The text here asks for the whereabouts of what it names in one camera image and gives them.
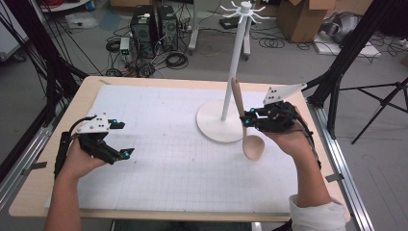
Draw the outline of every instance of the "tripod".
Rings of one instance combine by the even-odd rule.
[[[356,88],[348,88],[348,89],[340,89],[340,90],[359,90],[362,93],[378,100],[380,102],[380,106],[381,108],[378,110],[377,113],[375,113],[375,115],[371,118],[371,120],[369,121],[369,123],[366,125],[366,127],[364,127],[364,129],[360,132],[360,134],[356,137],[356,139],[354,139],[354,141],[351,144],[354,144],[355,142],[357,142],[357,140],[360,139],[360,137],[363,135],[364,132],[366,132],[366,130],[370,127],[370,125],[374,122],[374,120],[380,115],[380,113],[385,109],[385,107],[387,106],[391,106],[395,109],[398,109],[406,114],[408,114],[408,93],[407,93],[407,86],[408,83],[408,77],[402,81],[402,83],[400,82],[395,82],[393,84],[385,84],[385,85],[373,85],[373,86],[364,86],[364,87],[356,87]],[[382,88],[382,87],[391,87],[391,86],[395,86],[395,89],[393,91],[391,91],[390,94],[388,94],[384,99],[373,95],[372,93],[367,92],[365,89],[373,89],[373,88]],[[404,96],[405,96],[405,106],[406,109],[403,109],[401,107],[398,107],[395,104],[391,103],[391,100],[393,100],[393,98],[399,93],[400,90],[404,91]]]

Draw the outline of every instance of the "stand base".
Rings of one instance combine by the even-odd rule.
[[[213,100],[205,103],[197,112],[197,125],[201,132],[213,141],[234,142],[242,139],[242,123],[235,103],[230,103],[227,118],[221,120],[224,102]]]

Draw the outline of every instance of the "wooden spoon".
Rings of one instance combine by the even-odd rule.
[[[240,116],[243,116],[243,103],[242,103],[242,94],[240,83],[238,82],[237,78],[231,79],[231,88],[232,93],[234,94],[235,103],[237,104],[238,113]],[[246,134],[246,127],[242,126],[243,137],[242,137],[242,150],[243,154],[251,160],[251,161],[258,161],[265,150],[265,143],[262,138]]]

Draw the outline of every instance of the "stand pole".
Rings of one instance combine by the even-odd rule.
[[[230,67],[230,72],[229,72],[229,77],[228,77],[227,92],[225,93],[224,107],[222,109],[222,116],[221,116],[222,121],[224,121],[227,118],[227,114],[228,114],[228,106],[229,106],[229,103],[231,100],[231,94],[232,94],[231,79],[233,77],[236,77],[237,75],[238,62],[240,61],[243,35],[245,33],[247,19],[248,19],[248,16],[243,16],[242,22],[238,24],[238,31],[235,37],[234,52],[232,54],[231,67]]]

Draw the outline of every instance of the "box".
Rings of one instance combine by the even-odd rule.
[[[282,0],[276,22],[284,36],[293,42],[312,42],[327,10],[336,0]]]
[[[261,9],[262,7],[265,7],[265,8],[261,12],[258,12],[256,14],[260,16],[272,16],[272,17],[275,17],[278,15],[279,5],[263,4],[261,3],[262,1],[263,0],[256,1],[255,9],[258,10],[258,9]]]
[[[157,0],[111,0],[111,6],[114,8],[134,8],[137,5],[157,6]]]
[[[334,12],[350,12],[364,15],[371,3],[372,0],[337,0],[335,8],[333,10],[329,10],[327,12],[327,16],[332,15]]]

